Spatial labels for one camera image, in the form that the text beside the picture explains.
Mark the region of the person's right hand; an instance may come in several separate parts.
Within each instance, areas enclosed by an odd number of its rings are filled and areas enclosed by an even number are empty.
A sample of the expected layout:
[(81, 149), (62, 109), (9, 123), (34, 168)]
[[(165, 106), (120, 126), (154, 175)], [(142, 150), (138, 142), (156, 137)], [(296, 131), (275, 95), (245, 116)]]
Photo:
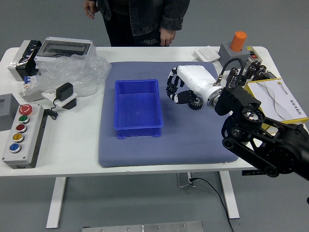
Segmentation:
[(98, 12), (97, 1), (96, 0), (84, 0), (83, 9), (84, 9), (85, 15), (88, 18), (93, 20), (95, 18), (95, 14)]

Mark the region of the person's left hand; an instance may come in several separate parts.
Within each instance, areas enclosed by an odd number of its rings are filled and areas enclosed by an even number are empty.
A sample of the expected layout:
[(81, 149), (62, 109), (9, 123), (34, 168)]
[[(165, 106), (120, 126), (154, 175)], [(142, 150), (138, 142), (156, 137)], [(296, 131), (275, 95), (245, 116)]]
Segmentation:
[(160, 45), (161, 46), (170, 46), (175, 39), (176, 31), (169, 30), (161, 27), (159, 29), (160, 32)]

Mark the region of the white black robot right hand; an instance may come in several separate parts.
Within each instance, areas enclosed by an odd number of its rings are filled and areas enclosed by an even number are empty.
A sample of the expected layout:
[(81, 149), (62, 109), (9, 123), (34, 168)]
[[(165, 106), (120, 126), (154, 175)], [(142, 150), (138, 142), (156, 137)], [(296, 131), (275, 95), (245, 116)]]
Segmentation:
[(189, 104), (200, 109), (203, 102), (215, 107), (223, 91), (221, 78), (217, 80), (200, 65), (179, 65), (173, 68), (167, 81), (167, 96), (176, 104)]

